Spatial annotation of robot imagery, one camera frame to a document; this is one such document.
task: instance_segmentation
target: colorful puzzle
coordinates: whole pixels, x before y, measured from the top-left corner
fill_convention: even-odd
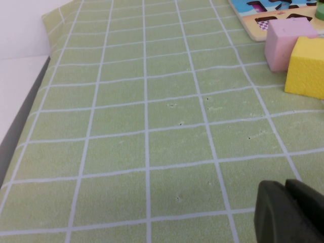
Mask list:
[[[265,41],[271,19],[306,17],[318,34],[324,34],[324,21],[315,17],[324,0],[229,0],[244,28],[254,41]]]

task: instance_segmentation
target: wooden puzzle board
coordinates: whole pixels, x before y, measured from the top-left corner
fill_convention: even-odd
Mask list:
[[[229,0],[245,30],[251,39],[257,42],[265,41],[268,22],[271,19],[307,17],[318,34],[324,34],[324,21],[315,17],[316,1],[305,0],[305,3],[302,2],[303,0],[292,0],[292,3],[289,4],[286,1],[272,3],[269,0]]]

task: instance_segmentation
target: white wall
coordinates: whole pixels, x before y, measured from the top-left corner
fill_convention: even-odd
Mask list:
[[[0,0],[0,60],[49,55],[41,16],[71,0]]]

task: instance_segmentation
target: pink foam block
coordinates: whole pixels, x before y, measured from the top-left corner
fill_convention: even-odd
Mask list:
[[[298,37],[317,38],[317,31],[307,18],[273,19],[269,21],[265,57],[271,71],[287,71]]]

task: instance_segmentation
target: white grid line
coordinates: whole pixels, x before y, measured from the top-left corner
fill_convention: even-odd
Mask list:
[[[284,115],[291,115],[291,114],[299,114],[299,113],[323,113],[324,110],[294,110],[294,111],[286,111],[276,114],[271,114],[270,117],[280,117]],[[213,125],[220,125],[220,124],[230,124],[230,123],[238,123],[238,122],[252,122],[257,120],[267,119],[267,116],[259,116],[253,118],[240,118],[240,119],[232,119],[232,120],[222,120],[222,121],[212,121],[209,122],[209,126]],[[204,123],[199,124],[191,124],[191,125],[183,125],[183,126],[174,126],[174,127],[163,127],[163,128],[152,128],[149,129],[149,132],[160,132],[160,131],[168,131],[173,129],[185,129],[185,128],[196,128],[203,126]],[[106,134],[106,135],[97,135],[97,136],[90,136],[89,139],[98,139],[98,138],[111,138],[111,137],[121,137],[126,135],[136,135],[143,133],[144,130],[139,130],[135,132],[125,132],[125,133],[117,133],[117,134]],[[35,143],[58,143],[58,142],[78,142],[84,141],[85,138],[67,138],[67,139],[52,139],[52,140],[31,140],[28,142],[24,142],[17,146],[16,149],[19,149],[21,146],[25,146],[27,144],[35,144]]]
[[[278,143],[279,143],[280,146],[281,146],[281,149],[283,150],[284,154],[286,155],[286,158],[287,158],[287,160],[288,160],[288,162],[289,162],[289,165],[290,165],[291,169],[292,169],[293,172],[294,172],[294,175],[296,176],[296,179],[302,181],[302,179],[301,179],[301,177],[300,177],[300,175],[299,175],[299,173],[298,173],[298,171],[297,171],[297,168],[295,167],[293,160],[292,160],[291,157],[289,156],[288,151],[287,151],[287,148],[286,148],[285,144],[283,143],[283,141],[282,141],[282,139],[281,139],[281,137],[280,137],[280,135],[279,135],[279,133],[278,133],[278,131],[277,131],[277,129],[276,129],[276,127],[275,127],[275,125],[274,125],[272,119],[271,119],[270,113],[269,113],[269,111],[268,111],[268,109],[267,109],[267,107],[266,107],[266,105],[265,105],[265,103],[264,103],[264,101],[263,101],[263,99],[262,99],[262,97],[261,97],[261,95],[260,95],[260,92],[259,92],[258,89],[256,88],[254,82],[251,80],[251,78],[250,78],[248,72],[246,71],[245,67],[243,66],[243,62],[242,62],[242,60],[241,60],[241,58],[240,58],[240,56],[239,56],[239,53],[238,53],[238,51],[237,51],[237,48],[236,48],[235,45],[233,44],[233,41],[231,40],[231,38],[230,38],[228,32],[226,31],[226,28],[225,28],[225,26],[224,26],[222,20],[220,19],[219,14],[218,14],[216,8],[213,6],[212,0],[209,0],[209,2],[210,2],[210,4],[212,5],[212,7],[213,7],[213,9],[214,9],[214,11],[215,11],[215,14],[216,14],[216,16],[217,16],[217,18],[218,18],[218,20],[220,21],[220,23],[221,23],[221,25],[222,25],[222,28],[224,29],[225,34],[226,34],[226,36],[227,36],[229,42],[231,43],[231,45],[232,45],[232,47],[233,47],[233,49],[234,49],[234,51],[235,51],[235,54],[236,54],[236,56],[237,56],[237,59],[238,59],[240,65],[241,65],[241,67],[242,67],[242,69],[243,69],[243,72],[244,72],[246,78],[248,79],[248,81],[250,82],[250,84],[253,86],[253,89],[254,89],[254,91],[255,91],[255,93],[256,93],[256,95],[257,95],[259,101],[260,101],[260,104],[261,104],[261,106],[262,106],[262,108],[263,108],[263,110],[264,110],[264,112],[265,112],[265,114],[266,114],[266,117],[267,117],[267,120],[268,120],[268,122],[269,122],[269,124],[270,124],[270,126],[271,126],[271,129],[272,129],[273,133],[275,134],[275,136],[276,136],[276,138],[277,138],[277,140],[278,140]]]
[[[186,49],[187,49],[187,52],[188,52],[190,68],[191,68],[193,79],[194,79],[195,86],[196,86],[196,91],[197,91],[199,102],[200,102],[200,108],[201,108],[202,116],[204,118],[204,123],[205,123],[205,128],[206,128],[206,131],[207,131],[209,144],[210,144],[210,147],[211,147],[213,158],[215,160],[216,172],[217,172],[218,180],[219,180],[219,183],[220,183],[220,187],[221,187],[221,191],[222,191],[222,195],[223,195],[223,199],[224,199],[224,204],[225,204],[225,208],[226,208],[226,214],[228,216],[228,220],[229,220],[229,224],[230,224],[230,228],[231,228],[231,231],[232,231],[234,242],[239,242],[236,227],[235,227],[234,218],[233,218],[233,216],[232,216],[232,214],[230,212],[231,208],[230,208],[230,204],[229,204],[229,200],[228,200],[228,195],[227,195],[227,192],[226,192],[222,172],[221,172],[221,169],[220,169],[220,166],[219,166],[219,163],[218,163],[217,154],[216,154],[216,150],[215,150],[215,145],[214,145],[214,141],[213,141],[213,136],[212,136],[210,127],[208,125],[208,118],[207,118],[206,110],[205,110],[205,107],[204,107],[204,102],[203,102],[203,99],[201,97],[199,83],[198,83],[196,72],[195,72],[195,69],[194,69],[193,62],[192,62],[192,57],[191,57],[191,53],[190,53],[186,33],[185,33],[185,30],[184,30],[184,27],[183,27],[181,14],[180,14],[180,11],[179,11],[179,6],[178,6],[177,0],[175,0],[175,4],[176,4],[176,7],[177,7],[178,16],[179,16],[179,20],[180,20],[180,25],[181,25],[181,29],[182,29],[182,34],[184,36],[184,41],[185,41]]]
[[[161,2],[161,3],[153,3],[153,4],[146,4],[146,7],[150,7],[150,6],[158,6],[158,5],[164,5],[164,4],[170,4],[173,3],[173,1],[168,1],[168,2]],[[229,6],[229,4],[225,4],[225,5],[216,5],[215,8],[223,8],[223,7],[227,7]],[[115,8],[115,10],[123,10],[123,9],[139,9],[141,8],[141,5],[136,5],[136,6],[130,6],[130,7],[119,7],[119,8]],[[181,10],[181,12],[184,11],[194,11],[195,9],[188,9],[188,10]],[[101,11],[107,11],[107,10],[81,10],[81,12],[101,12]]]
[[[298,156],[298,155],[307,155],[312,153],[321,153],[324,152],[323,148],[317,148],[317,149],[311,149],[311,150],[301,150],[297,152],[289,152],[289,156]],[[245,160],[253,160],[253,159],[260,159],[260,158],[276,158],[276,157],[286,157],[284,153],[273,153],[273,154],[255,154],[255,155],[248,155],[243,157],[228,157],[228,158],[219,158],[219,163],[232,163],[232,162],[238,162],[238,161],[245,161]],[[186,167],[195,167],[195,166],[201,166],[201,165],[208,165],[208,164],[214,164],[215,160],[201,160],[196,162],[190,162],[185,164],[173,164],[173,165],[166,165],[166,166],[154,166],[150,167],[150,171],[156,171],[156,170],[167,170],[167,169],[174,169],[174,168],[186,168]],[[97,173],[97,174],[86,174],[82,175],[82,179],[88,179],[88,178],[98,178],[98,177],[106,177],[106,176],[117,176],[117,175],[124,175],[128,173],[133,172],[145,172],[146,168],[135,168],[135,169],[129,169],[129,170],[123,170],[123,171],[114,171],[114,172],[106,172],[106,173]],[[77,180],[78,176],[71,176],[71,177],[55,177],[55,178],[32,178],[32,179],[21,179],[21,180],[14,180],[12,182],[13,185],[16,184],[26,184],[26,183],[46,183],[46,182],[56,182],[56,181],[73,181]],[[10,183],[7,182],[4,185],[2,185],[1,190],[6,188]]]
[[[217,19],[217,18],[194,20],[194,21],[190,21],[190,22],[184,22],[184,24],[202,22],[202,21],[213,20],[213,19]],[[173,26],[173,25],[180,25],[180,24],[179,23],[172,23],[172,24],[156,25],[156,26],[146,27],[146,29],[154,29],[154,28],[165,27],[165,26]],[[118,29],[118,30],[112,30],[112,31],[110,31],[110,33],[114,33],[114,32],[124,32],[124,31],[134,31],[134,30],[141,30],[141,29],[143,29],[143,28],[142,27],[139,27],[139,28],[131,28],[131,29]],[[244,29],[243,28],[233,29],[233,30],[228,30],[228,32],[238,31],[238,30],[244,30]],[[100,34],[105,34],[105,32],[96,32],[96,33],[72,33],[71,35],[100,35]]]
[[[270,85],[270,86],[256,86],[260,89],[266,89],[266,88],[277,88],[277,87],[283,87],[284,85]],[[227,89],[227,90],[220,90],[220,91],[214,91],[209,93],[203,93],[201,96],[209,96],[209,95],[215,95],[215,94],[222,94],[222,93],[229,93],[229,92],[235,92],[235,91],[241,91],[241,90],[247,90],[252,89],[252,86],[244,86],[241,88],[234,88],[234,89]],[[171,100],[179,100],[179,99],[187,99],[187,98],[194,98],[199,97],[198,94],[191,94],[191,95],[185,95],[185,96],[177,96],[177,97],[168,97],[168,98],[161,98],[161,99],[152,99],[148,100],[148,103],[155,103],[155,102],[161,102],[161,101],[171,101]],[[121,106],[129,106],[129,105],[139,105],[144,104],[145,101],[136,101],[136,102],[129,102],[129,103],[121,103],[121,104],[111,104],[111,105],[101,105],[101,106],[95,106],[95,109],[105,109],[105,108],[113,108],[113,107],[121,107]],[[70,111],[85,111],[85,110],[91,110],[91,107],[83,107],[83,108],[65,108],[65,109],[43,109],[40,112],[41,113],[51,113],[51,112],[70,112]]]
[[[237,18],[236,15],[230,15],[230,16],[226,16],[226,17],[220,17],[221,19],[229,19],[229,18]]]
[[[166,38],[162,39],[161,41],[165,40],[172,40],[172,39],[182,39],[182,37],[175,37],[175,38]],[[137,42],[137,43],[131,43],[131,44],[120,44],[118,46],[127,46],[127,45],[134,45],[134,44],[142,44],[143,42]],[[257,46],[257,45],[263,45],[263,43],[251,43],[251,44],[242,44],[238,45],[238,47],[247,47],[247,46]],[[82,49],[102,49],[103,47],[90,47],[90,48],[66,48],[70,50],[82,50]],[[226,47],[216,47],[216,48],[208,48],[208,49],[198,49],[198,50],[192,50],[190,51],[191,53],[195,52],[209,52],[209,51],[215,51],[215,50],[223,50],[223,49],[232,49],[231,46],[226,46]],[[147,58],[156,58],[156,57],[167,57],[167,56],[175,56],[175,55],[182,55],[186,54],[187,52],[179,52],[179,53],[169,53],[169,54],[161,54],[161,55],[153,55],[153,56],[148,56]],[[103,62],[103,64],[112,64],[112,63],[120,63],[120,62],[129,62],[129,61],[137,61],[137,60],[142,60],[143,57],[138,57],[138,58],[132,58],[132,59],[122,59],[122,60],[117,60],[117,61],[108,61],[108,62]],[[99,65],[100,63],[68,63],[68,64],[60,64],[60,67],[64,66],[96,66]]]
[[[232,210],[232,214],[244,214],[244,213],[252,213],[255,208],[246,208],[246,209],[236,209]],[[220,216],[226,215],[226,211],[209,211],[209,212],[200,212],[193,214],[184,214],[177,216],[159,216],[152,218],[152,222],[159,222],[165,220],[183,220],[190,218],[198,218],[205,216]],[[126,225],[136,225],[136,224],[144,224],[146,223],[146,219],[138,219],[138,220],[128,220],[114,223],[105,223],[105,224],[95,224],[95,225],[87,225],[87,226],[76,226],[72,228],[72,231],[83,231],[83,230],[91,230],[91,229],[105,229],[105,228],[113,228],[118,226],[126,226]],[[68,228],[54,228],[54,229],[31,229],[31,230],[13,230],[13,231],[1,231],[0,236],[9,236],[9,235],[24,235],[24,234],[42,234],[42,233],[59,233],[59,232],[67,232]]]
[[[265,65],[267,64],[266,62],[255,62],[255,63],[249,63],[249,64],[244,64],[244,66],[257,66],[257,65]],[[217,69],[217,68],[239,68],[241,67],[240,65],[233,65],[233,66],[212,66],[212,67],[207,67],[207,68],[201,68],[201,69],[196,69],[197,71],[206,71],[206,70],[211,70],[211,69]],[[154,75],[154,76],[148,76],[147,78],[160,78],[160,77],[168,77],[168,76],[174,76],[174,75],[179,75],[179,74],[185,74],[185,73],[191,73],[190,71],[182,71],[182,72],[173,72],[173,73],[168,73],[168,74],[162,74],[162,75]],[[108,84],[108,83],[118,83],[118,82],[123,82],[123,81],[132,81],[132,80],[139,80],[143,79],[144,77],[132,77],[132,78],[122,78],[122,79],[115,79],[115,80],[108,80],[108,81],[100,81],[101,84]],[[56,84],[52,85],[51,87],[71,87],[71,86],[83,86],[83,85],[91,85],[94,83],[84,83],[84,84]]]
[[[187,37],[200,37],[200,36],[205,36],[205,35],[213,35],[213,34],[220,34],[223,33],[223,31],[216,31],[216,32],[211,32],[211,33],[205,33],[205,34],[193,34],[193,35],[188,35]],[[175,39],[183,39],[183,37],[172,37],[172,38],[163,38],[163,39],[154,39],[154,40],[147,40],[147,43],[152,43],[152,42],[162,42],[162,41],[172,41]],[[113,47],[121,47],[121,46],[129,46],[129,45],[136,45],[136,44],[142,44],[143,42],[132,42],[132,43],[123,43],[123,44],[116,44],[116,45],[107,45],[105,48],[113,48]],[[248,44],[241,44],[237,45],[237,47],[245,47],[245,46],[258,46],[258,45],[264,45],[262,42],[258,43],[248,43]],[[95,50],[95,49],[102,49],[103,47],[67,47],[66,49],[68,50]],[[219,49],[231,49],[232,46],[226,46],[226,47],[216,47],[216,48],[209,48],[209,49],[198,49],[198,50],[192,50],[190,52],[202,52],[202,51],[211,51],[211,50],[219,50]],[[177,55],[177,54],[182,54],[182,53],[171,53],[171,54],[163,54],[163,55],[156,55],[156,56],[149,56],[151,57],[159,57],[159,56],[168,56],[168,55]],[[80,65],[96,65],[98,63],[85,63],[85,64],[80,64]],[[62,64],[63,65],[78,65],[77,63],[75,64]]]
[[[146,242],[152,241],[151,226],[151,186],[150,186],[150,152],[149,152],[149,126],[148,126],[148,90],[146,68],[146,28],[145,28],[145,0],[142,0],[143,12],[143,69],[144,69],[144,118],[145,118],[145,183],[146,183]]]
[[[62,18],[62,22],[63,24],[65,24],[65,19],[63,17],[63,14],[62,14],[62,11],[61,11],[61,8],[59,7],[59,12],[60,12],[60,15],[61,15],[61,18]]]
[[[45,18],[46,18],[50,13],[51,13],[51,12],[48,12],[48,13],[42,15],[42,20],[44,20],[44,19],[45,19]]]
[[[92,3],[110,3],[111,0],[90,0],[90,1],[85,1],[85,4],[92,4]]]
[[[110,24],[111,24],[111,13],[112,13],[112,9],[113,9],[113,4],[114,4],[114,0],[112,0],[111,5],[110,5],[110,13],[109,13],[109,19],[108,19],[108,24],[107,24],[107,30],[106,30],[104,46],[107,45],[109,28],[110,28]],[[98,76],[97,76],[97,82],[96,82],[94,98],[93,98],[93,102],[92,102],[91,114],[90,114],[89,124],[88,124],[88,128],[87,128],[87,136],[86,136],[86,139],[85,139],[85,146],[84,146],[84,150],[83,150],[83,154],[82,154],[78,179],[77,179],[77,182],[76,182],[75,192],[74,192],[72,206],[71,206],[70,218],[69,218],[69,223],[68,223],[68,231],[67,231],[67,234],[66,234],[65,243],[69,243],[70,239],[71,239],[71,232],[72,232],[72,228],[73,228],[73,221],[74,221],[74,216],[75,216],[75,211],[76,211],[76,203],[77,203],[78,193],[79,193],[80,186],[81,186],[82,174],[83,174],[85,163],[86,163],[86,157],[87,157],[87,152],[88,152],[88,144],[89,144],[89,137],[90,137],[90,134],[91,134],[92,122],[93,122],[93,117],[94,117],[94,113],[95,113],[95,106],[96,106],[96,103],[97,103],[97,97],[98,97],[98,91],[99,91],[99,83],[100,83],[100,77],[101,77],[101,70],[102,70],[102,66],[103,66],[103,61],[104,61],[104,58],[105,58],[105,51],[106,51],[106,49],[103,48],[102,54],[101,54],[100,66],[99,66],[99,70],[98,70]]]
[[[56,30],[58,27],[63,26],[63,21],[61,21],[58,25],[56,25],[49,33],[48,35],[52,34],[54,30]]]
[[[79,6],[78,12],[77,12],[77,14],[76,14],[76,16],[75,16],[75,20],[76,20],[77,17],[78,17],[78,14],[79,14],[79,11],[80,11],[81,7],[82,7],[82,3],[81,3],[80,6]],[[75,25],[75,22],[74,22],[74,23],[72,24],[72,26],[71,26],[71,29],[70,29],[70,32],[69,32],[70,34],[71,34],[72,31],[73,31],[74,25]],[[67,43],[68,43],[68,41],[69,41],[69,37],[70,37],[70,36],[67,37],[67,39],[66,39],[66,41],[65,41],[65,45],[64,45],[64,47],[66,47],[66,45],[67,45]],[[60,63],[60,61],[61,61],[61,59],[62,59],[63,53],[64,53],[64,49],[62,50],[62,52],[61,52],[61,54],[60,54],[60,57],[59,57],[59,59],[58,59],[56,65],[55,65],[55,69],[54,69],[54,71],[53,71],[53,73],[52,73],[52,76],[51,76],[51,79],[50,79],[50,81],[49,81],[49,87],[50,87],[50,85],[51,85],[51,83],[52,83],[52,81],[53,81],[53,79],[54,79],[54,76],[55,76],[56,70],[57,70],[57,68],[58,68],[58,64]],[[30,138],[31,138],[31,134],[32,134],[32,132],[33,132],[33,130],[34,130],[34,128],[35,128],[35,125],[36,125],[37,119],[38,119],[39,114],[40,114],[40,110],[42,109],[42,107],[43,107],[43,105],[44,105],[44,103],[45,103],[46,96],[47,96],[48,91],[49,91],[49,87],[46,89],[45,94],[44,94],[43,99],[42,99],[42,102],[40,103],[40,106],[39,106],[39,108],[38,108],[38,113],[36,114],[36,117],[35,117],[35,119],[34,119],[34,121],[33,121],[33,123],[32,123],[31,129],[30,129],[30,131],[29,131],[29,133],[28,133],[27,140],[26,140],[26,145],[23,146],[23,149],[22,149],[22,151],[21,151],[21,154],[20,154],[20,156],[19,156],[19,159],[18,159],[17,164],[16,164],[16,166],[15,166],[15,169],[14,169],[14,171],[13,171],[13,174],[12,174],[12,177],[11,177],[11,179],[10,179],[10,182],[14,181],[14,179],[15,179],[15,177],[16,177],[16,175],[17,175],[17,172],[18,172],[19,166],[20,166],[20,164],[21,164],[22,158],[23,158],[23,156],[24,156],[24,154],[25,154],[25,151],[26,151],[26,148],[27,148],[27,143],[29,142],[29,140],[30,140]],[[5,203],[6,203],[6,201],[7,201],[8,195],[9,195],[9,192],[10,192],[10,190],[11,190],[11,187],[12,187],[12,184],[9,184],[9,185],[8,185],[8,188],[7,188],[7,190],[6,190],[6,193],[5,193],[4,197],[3,197],[3,200],[2,200],[2,202],[1,202],[1,204],[0,204],[0,215],[2,214],[2,211],[3,211],[3,209],[4,209]]]
[[[203,10],[203,9],[212,9],[211,7],[201,7],[201,8],[196,8],[196,9],[188,9],[188,10],[182,10],[181,13],[185,13],[185,12],[193,12],[196,10]],[[109,10],[100,10],[101,12],[109,12]],[[81,10],[81,12],[98,12],[97,10],[93,10],[93,11],[87,11],[87,10]],[[159,16],[159,15],[165,15],[165,14],[177,14],[177,11],[171,11],[171,12],[163,12],[163,13],[157,13],[157,14],[147,14],[145,15],[146,17],[150,17],[150,16]],[[139,18],[143,18],[142,15],[136,15],[136,16],[131,16],[131,17],[121,17],[121,18],[114,18],[111,21],[118,21],[118,20],[128,20],[128,19],[139,19]],[[107,22],[107,20],[85,20],[85,21],[77,21],[77,23],[89,23],[89,22]]]
[[[57,42],[51,47],[51,50],[52,50],[52,53],[53,53],[53,50],[54,50],[54,48],[57,46]]]

